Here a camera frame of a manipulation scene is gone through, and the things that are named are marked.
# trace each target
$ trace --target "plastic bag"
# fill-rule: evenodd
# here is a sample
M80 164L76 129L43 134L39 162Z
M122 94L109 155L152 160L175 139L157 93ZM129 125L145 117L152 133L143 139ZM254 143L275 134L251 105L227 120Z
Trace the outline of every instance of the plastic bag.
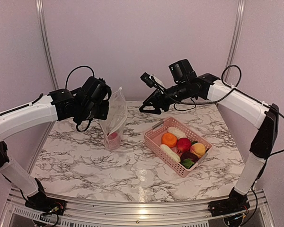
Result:
M109 99L109 112L105 121L99 120L104 132L104 145L108 150L117 149L121 144L121 137L127 119L127 104L122 94L122 87L114 92Z

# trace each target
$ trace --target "pink basket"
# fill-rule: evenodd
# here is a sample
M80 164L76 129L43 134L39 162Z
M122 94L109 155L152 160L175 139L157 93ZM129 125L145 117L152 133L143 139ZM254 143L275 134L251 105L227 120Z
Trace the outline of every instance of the pink basket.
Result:
M160 148L161 137L164 133L167 132L167 128L174 126L180 129L182 132L186 134L186 136L191 141L198 141L203 143L206 147L207 152L191 167L190 169L186 169L179 162L176 162L170 156L168 156L163 150ZM145 145L151 149L158 157L160 157L167 165L169 165L176 173L178 173L181 177L186 177L194 168L196 168L208 155L213 148L213 145L207 142L204 138L199 136L197 133L177 121L173 117L169 117L158 124L155 124L150 130L144 133Z

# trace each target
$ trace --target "white marble surface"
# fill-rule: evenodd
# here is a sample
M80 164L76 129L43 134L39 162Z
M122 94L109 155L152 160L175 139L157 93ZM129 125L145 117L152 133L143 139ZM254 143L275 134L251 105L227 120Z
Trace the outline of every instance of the white marble surface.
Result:
M72 120L57 122L32 172L46 192L106 200L163 202L228 195L244 164L215 105L161 115L140 113L128 102L128 119L119 149L108 151L97 121L77 132ZM214 145L204 162L182 178L150 151L143 132L173 116Z

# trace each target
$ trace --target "red apple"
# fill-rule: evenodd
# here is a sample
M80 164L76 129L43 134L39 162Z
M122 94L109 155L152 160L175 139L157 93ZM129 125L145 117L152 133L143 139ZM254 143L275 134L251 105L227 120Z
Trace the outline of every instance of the red apple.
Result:
M112 134L110 134L110 135L108 136L108 140L113 140L113 139L116 138L117 136L118 136L118 133L113 132Z
M191 141L188 138L180 138L177 142L178 153L184 153L190 150Z

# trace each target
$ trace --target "purple wall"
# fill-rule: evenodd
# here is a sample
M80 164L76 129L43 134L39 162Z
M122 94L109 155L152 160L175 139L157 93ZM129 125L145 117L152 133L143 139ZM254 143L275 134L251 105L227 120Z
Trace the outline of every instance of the purple wall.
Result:
M243 72L239 88L259 100L276 103L284 114L284 1L246 2L234 63ZM224 109L223 117L246 158L257 131L245 120ZM284 120L281 119L274 150L282 148ZM257 188L264 188L276 226L284 227L284 153L271 157Z
M220 75L227 60L237 1L80 0L44 1L46 28L60 87L76 66L87 64L128 100L151 90L140 80L147 71L173 85L168 66L188 58L198 74ZM88 69L74 73L81 86Z
M0 111L52 90L35 2L0 1ZM27 167L44 132L41 125L6 140L11 154ZM0 175L0 216L10 184Z

